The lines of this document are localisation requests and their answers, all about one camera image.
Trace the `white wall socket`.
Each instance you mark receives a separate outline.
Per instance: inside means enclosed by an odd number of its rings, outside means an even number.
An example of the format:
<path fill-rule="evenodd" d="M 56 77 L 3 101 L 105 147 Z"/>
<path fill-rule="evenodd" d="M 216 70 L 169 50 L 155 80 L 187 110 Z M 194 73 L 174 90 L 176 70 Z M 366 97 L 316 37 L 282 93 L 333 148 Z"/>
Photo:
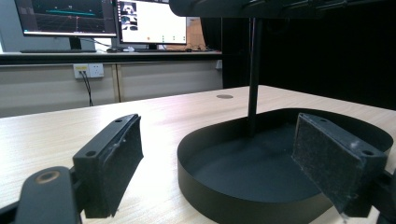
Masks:
<path fill-rule="evenodd" d="M 104 76 L 104 66 L 101 63 L 75 63 L 74 76 L 79 78 L 101 78 Z"/>

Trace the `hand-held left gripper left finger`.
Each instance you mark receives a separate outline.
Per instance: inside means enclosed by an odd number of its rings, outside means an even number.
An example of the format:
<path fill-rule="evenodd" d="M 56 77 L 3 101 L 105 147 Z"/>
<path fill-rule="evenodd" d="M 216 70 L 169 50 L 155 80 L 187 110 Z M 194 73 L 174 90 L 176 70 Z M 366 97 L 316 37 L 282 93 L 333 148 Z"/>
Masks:
<path fill-rule="evenodd" d="M 88 200 L 86 218 L 114 217 L 139 162 L 144 158 L 137 114 L 111 121 L 73 156 Z"/>

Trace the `beige cabinet front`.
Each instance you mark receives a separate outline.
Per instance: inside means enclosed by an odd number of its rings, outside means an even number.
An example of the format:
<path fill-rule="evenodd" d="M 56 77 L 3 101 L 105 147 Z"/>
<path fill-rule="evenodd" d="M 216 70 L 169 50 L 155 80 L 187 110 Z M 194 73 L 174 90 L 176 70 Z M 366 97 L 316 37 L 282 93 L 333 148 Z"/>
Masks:
<path fill-rule="evenodd" d="M 0 67 L 0 118 L 223 88 L 215 61 L 115 63 L 76 79 L 71 64 Z"/>

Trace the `white-screen computer monitor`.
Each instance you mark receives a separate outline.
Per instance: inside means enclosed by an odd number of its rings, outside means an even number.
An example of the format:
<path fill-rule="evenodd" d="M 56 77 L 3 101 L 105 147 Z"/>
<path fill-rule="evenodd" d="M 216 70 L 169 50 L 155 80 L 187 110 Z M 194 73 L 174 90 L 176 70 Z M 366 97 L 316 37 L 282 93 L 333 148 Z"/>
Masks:
<path fill-rule="evenodd" d="M 167 0 L 117 0 L 119 42 L 157 49 L 187 44 L 187 19 L 179 17 Z"/>

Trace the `brown cardboard box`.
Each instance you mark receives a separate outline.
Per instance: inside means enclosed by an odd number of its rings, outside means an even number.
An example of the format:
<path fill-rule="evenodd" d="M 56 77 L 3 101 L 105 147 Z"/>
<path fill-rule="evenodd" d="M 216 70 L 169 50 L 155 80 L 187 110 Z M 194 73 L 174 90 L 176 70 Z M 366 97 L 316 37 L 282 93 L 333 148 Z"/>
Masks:
<path fill-rule="evenodd" d="M 206 44 L 199 18 L 187 19 L 187 47 L 193 50 L 205 50 Z"/>

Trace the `dark-screen computer monitor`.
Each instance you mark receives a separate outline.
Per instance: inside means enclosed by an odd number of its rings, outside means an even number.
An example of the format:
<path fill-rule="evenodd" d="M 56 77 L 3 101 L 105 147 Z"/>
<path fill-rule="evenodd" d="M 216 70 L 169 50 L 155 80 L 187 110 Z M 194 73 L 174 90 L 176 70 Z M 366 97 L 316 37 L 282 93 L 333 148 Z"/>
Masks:
<path fill-rule="evenodd" d="M 83 49 L 81 38 L 117 36 L 113 0 L 14 0 L 24 36 L 66 37 L 69 51 Z"/>

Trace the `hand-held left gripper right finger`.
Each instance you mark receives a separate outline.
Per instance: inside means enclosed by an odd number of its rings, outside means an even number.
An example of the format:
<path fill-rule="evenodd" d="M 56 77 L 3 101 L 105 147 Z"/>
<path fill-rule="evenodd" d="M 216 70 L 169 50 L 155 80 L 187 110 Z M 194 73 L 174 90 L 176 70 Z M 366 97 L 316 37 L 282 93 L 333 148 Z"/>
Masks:
<path fill-rule="evenodd" d="M 301 113 L 293 159 L 338 213 L 366 217 L 375 207 L 389 215 L 389 134 L 367 122 L 341 115 Z"/>

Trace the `black curtain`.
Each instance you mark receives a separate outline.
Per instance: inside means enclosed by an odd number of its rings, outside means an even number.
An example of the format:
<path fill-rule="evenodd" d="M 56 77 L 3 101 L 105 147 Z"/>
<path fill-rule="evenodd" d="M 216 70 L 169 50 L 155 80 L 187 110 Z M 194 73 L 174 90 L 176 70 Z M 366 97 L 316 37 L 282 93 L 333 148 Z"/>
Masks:
<path fill-rule="evenodd" d="M 396 0 L 262 23 L 260 83 L 396 110 Z"/>

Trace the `black keyboard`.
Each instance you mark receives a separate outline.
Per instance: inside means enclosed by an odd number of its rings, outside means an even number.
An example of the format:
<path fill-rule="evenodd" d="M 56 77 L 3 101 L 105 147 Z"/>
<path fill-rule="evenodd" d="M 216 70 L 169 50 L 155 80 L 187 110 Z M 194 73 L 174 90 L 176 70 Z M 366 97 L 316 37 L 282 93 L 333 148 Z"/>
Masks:
<path fill-rule="evenodd" d="M 20 53 L 95 53 L 94 49 L 23 49 Z"/>

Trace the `long desk with dark edge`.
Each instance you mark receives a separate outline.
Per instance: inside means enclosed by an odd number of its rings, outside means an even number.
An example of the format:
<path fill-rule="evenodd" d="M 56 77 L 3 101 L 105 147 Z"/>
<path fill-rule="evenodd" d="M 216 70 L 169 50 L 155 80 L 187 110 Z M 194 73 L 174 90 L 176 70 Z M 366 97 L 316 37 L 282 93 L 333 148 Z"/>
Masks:
<path fill-rule="evenodd" d="M 220 52 L 0 53 L 0 66 L 221 60 Z"/>

